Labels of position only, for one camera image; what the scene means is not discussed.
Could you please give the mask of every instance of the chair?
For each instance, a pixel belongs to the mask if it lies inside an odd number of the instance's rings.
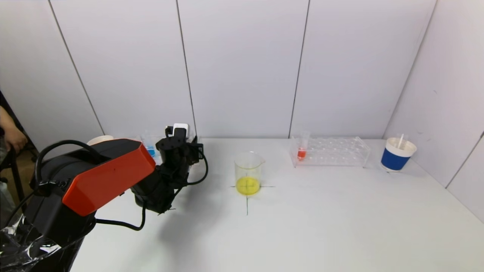
[[[17,190],[18,201],[22,201],[25,198],[25,194],[24,194],[24,189],[22,187],[22,180],[20,179],[20,174],[18,173],[17,156],[13,148],[10,149],[10,151],[7,153],[7,156],[0,164],[0,171],[7,168],[12,169],[12,175],[14,177],[14,183],[15,183],[15,189]],[[6,178],[1,178],[1,181],[5,183],[8,182]],[[27,205],[24,204],[22,206],[22,211],[25,212],[26,208],[27,208]]]

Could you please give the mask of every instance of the beaker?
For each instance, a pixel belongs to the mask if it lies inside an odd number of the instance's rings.
[[[237,155],[235,158],[235,188],[239,193],[250,196],[259,191],[264,162],[266,161],[253,151]]]

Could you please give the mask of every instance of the white cup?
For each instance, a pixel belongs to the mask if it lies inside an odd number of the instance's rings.
[[[98,144],[100,142],[104,142],[104,141],[111,141],[111,140],[114,140],[114,137],[111,136],[111,135],[102,135],[102,136],[98,136],[96,138],[93,138],[91,139],[89,142],[88,142],[88,145],[95,145],[95,144]]]

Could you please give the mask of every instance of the white table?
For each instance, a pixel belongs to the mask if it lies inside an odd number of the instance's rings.
[[[484,224],[412,160],[384,171],[384,141],[365,142],[366,168],[294,168],[288,139],[203,139],[207,179],[139,232],[97,225],[71,271],[484,271]],[[248,199],[231,187],[243,151],[266,159],[271,186]],[[127,191],[96,217],[139,225],[141,208]]]

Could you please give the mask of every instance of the straw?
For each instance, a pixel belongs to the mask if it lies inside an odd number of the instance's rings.
[[[402,141],[403,141],[403,134],[400,137],[400,141],[398,142],[398,146],[397,146],[398,149],[400,149],[400,145],[402,144]]]

